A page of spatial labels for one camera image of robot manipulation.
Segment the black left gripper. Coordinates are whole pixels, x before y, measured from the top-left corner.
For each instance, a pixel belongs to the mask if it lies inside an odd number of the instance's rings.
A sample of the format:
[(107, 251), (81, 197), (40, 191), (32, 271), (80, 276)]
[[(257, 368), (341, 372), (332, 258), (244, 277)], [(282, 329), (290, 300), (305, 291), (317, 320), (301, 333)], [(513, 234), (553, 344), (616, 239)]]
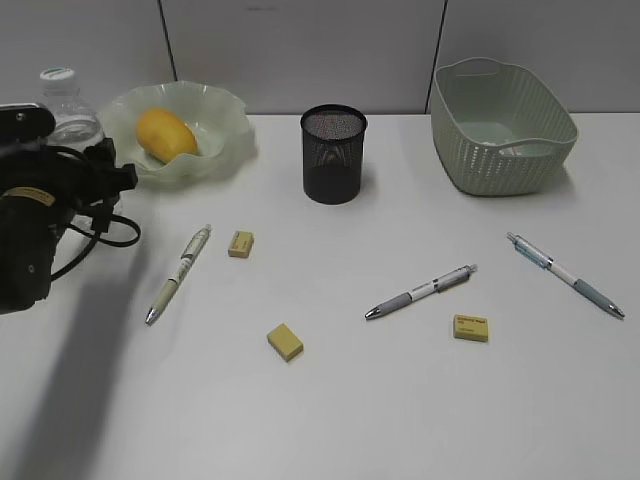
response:
[[(105, 137), (84, 154), (43, 146), (1, 158), (1, 312), (24, 311), (45, 299), (51, 283), (78, 266), (103, 243), (124, 248), (138, 242), (108, 240), (113, 223), (138, 230), (114, 213), (120, 193), (136, 187), (132, 164), (116, 166), (113, 139)], [(65, 266), (52, 270), (56, 248), (71, 229), (88, 243)]]

